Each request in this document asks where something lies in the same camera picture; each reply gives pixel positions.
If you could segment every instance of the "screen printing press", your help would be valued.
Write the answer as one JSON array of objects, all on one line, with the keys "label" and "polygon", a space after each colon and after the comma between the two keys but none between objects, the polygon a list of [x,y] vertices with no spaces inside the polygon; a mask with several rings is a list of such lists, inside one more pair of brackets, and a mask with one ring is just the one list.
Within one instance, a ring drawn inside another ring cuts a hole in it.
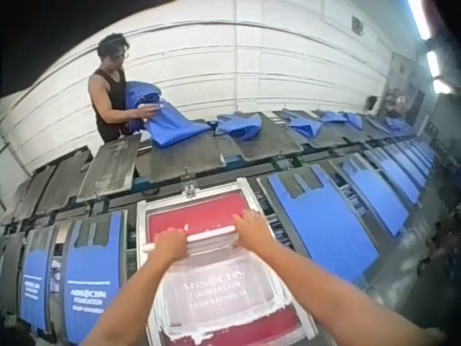
[{"label": "screen printing press", "polygon": [[142,345],[330,345],[278,276],[233,246],[231,216],[247,208],[267,216],[282,244],[395,308],[405,296],[390,290],[408,291],[415,274],[400,264],[424,255],[438,217],[426,210],[443,208],[434,151],[377,128],[354,142],[333,124],[322,146],[283,117],[261,116],[252,141],[210,131],[159,149],[134,135],[93,160],[79,150],[37,172],[4,219],[1,312],[78,344],[146,262],[155,234],[175,227],[190,256],[162,280]]}]

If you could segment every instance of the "man's arm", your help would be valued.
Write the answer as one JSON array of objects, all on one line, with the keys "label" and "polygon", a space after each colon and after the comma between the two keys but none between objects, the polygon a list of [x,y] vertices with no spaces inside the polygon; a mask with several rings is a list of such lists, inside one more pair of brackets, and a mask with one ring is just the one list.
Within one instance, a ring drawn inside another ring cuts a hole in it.
[{"label": "man's arm", "polygon": [[171,263],[187,255],[186,234],[169,229],[157,234],[148,261],[122,287],[82,346],[133,345],[146,327],[158,284]]},{"label": "man's arm", "polygon": [[239,242],[261,257],[284,281],[296,301],[341,346],[431,345],[422,329],[363,292],[280,245],[263,216],[234,216]]},{"label": "man's arm", "polygon": [[148,119],[156,111],[154,106],[146,106],[137,110],[113,110],[104,80],[97,75],[90,77],[88,92],[98,113],[108,124],[125,123],[133,119]]}]

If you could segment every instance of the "ceiling light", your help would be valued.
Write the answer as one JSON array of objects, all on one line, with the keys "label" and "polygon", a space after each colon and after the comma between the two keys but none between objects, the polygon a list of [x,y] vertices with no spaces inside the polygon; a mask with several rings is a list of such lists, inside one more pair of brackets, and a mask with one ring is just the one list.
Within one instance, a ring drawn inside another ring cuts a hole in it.
[{"label": "ceiling light", "polygon": [[427,53],[427,62],[433,77],[440,76],[439,62],[437,61],[437,54],[434,51]]},{"label": "ceiling light", "polygon": [[436,79],[433,82],[433,85],[436,94],[450,94],[453,91],[448,84],[444,83],[440,79]]},{"label": "ceiling light", "polygon": [[408,0],[408,3],[410,4],[411,13],[413,13],[413,18],[415,19],[421,38],[428,40],[431,38],[431,30],[427,24],[421,0]]}]

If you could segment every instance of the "screen printing frame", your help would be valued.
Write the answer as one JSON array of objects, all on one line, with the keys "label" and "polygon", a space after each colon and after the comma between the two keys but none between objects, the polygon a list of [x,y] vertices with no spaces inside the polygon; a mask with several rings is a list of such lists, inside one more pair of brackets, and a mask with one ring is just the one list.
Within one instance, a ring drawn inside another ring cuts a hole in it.
[{"label": "screen printing frame", "polygon": [[[147,216],[149,213],[153,211],[157,213],[161,211],[168,211],[172,208],[178,208],[180,205],[186,206],[193,202],[206,200],[210,197],[223,195],[229,192],[240,192],[242,196],[245,198],[250,209],[263,213],[263,210],[261,209],[261,206],[259,205],[258,200],[255,194],[253,193],[253,190],[251,189],[250,184],[248,183],[248,180],[246,178],[237,178],[235,182],[219,185],[216,187],[210,187],[203,190],[196,189],[195,194],[193,196],[187,196],[186,192],[183,192],[181,195],[165,198],[163,200],[157,200],[149,203],[146,200],[138,202],[138,212],[136,221],[136,239],[138,243],[136,247],[136,259],[138,263],[138,268],[140,268],[142,265],[144,265],[144,263],[146,263],[148,259],[148,253],[154,248],[154,245],[152,243],[149,244],[147,242],[146,236]],[[272,236],[275,238],[275,235],[272,229],[270,228],[269,223],[267,223],[267,225],[271,230]],[[208,239],[214,236],[229,234],[234,231],[235,228],[232,226],[224,227],[222,229],[188,236],[187,241],[191,243],[194,241]],[[292,305],[295,307],[296,315],[300,321],[301,328],[303,329],[303,335],[300,335],[300,333],[298,332],[300,329],[298,328],[295,331],[277,339],[277,341],[282,342],[283,345],[288,345],[290,343],[300,341],[304,337],[307,337],[309,340],[311,340],[318,335],[318,329],[313,320],[313,317],[305,312],[305,310],[294,299],[294,297],[291,296],[291,299]],[[163,342],[160,338],[160,333],[151,333],[151,330],[158,330],[153,309],[151,309],[151,312],[149,313],[148,324],[146,325],[146,334],[150,345],[163,345]]]}]

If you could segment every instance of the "man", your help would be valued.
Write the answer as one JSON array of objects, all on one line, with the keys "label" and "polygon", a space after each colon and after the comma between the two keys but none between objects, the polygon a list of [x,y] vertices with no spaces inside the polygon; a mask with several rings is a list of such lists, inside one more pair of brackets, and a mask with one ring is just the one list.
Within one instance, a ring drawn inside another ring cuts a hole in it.
[{"label": "man", "polygon": [[88,91],[96,113],[99,134],[105,143],[121,135],[130,135],[126,122],[148,119],[157,107],[148,105],[136,110],[125,110],[125,71],[123,61],[130,47],[122,34],[111,34],[98,44],[99,68],[91,75]]},{"label": "man", "polygon": [[[257,254],[281,277],[297,302],[322,323],[339,346],[435,345],[435,338],[415,324],[375,303],[310,259],[283,247],[272,237],[259,213],[245,211],[243,218],[234,219],[239,244]],[[155,244],[148,261],[100,316],[83,346],[136,343],[146,327],[163,275],[173,262],[187,256],[187,238],[182,230],[157,234]]]}]

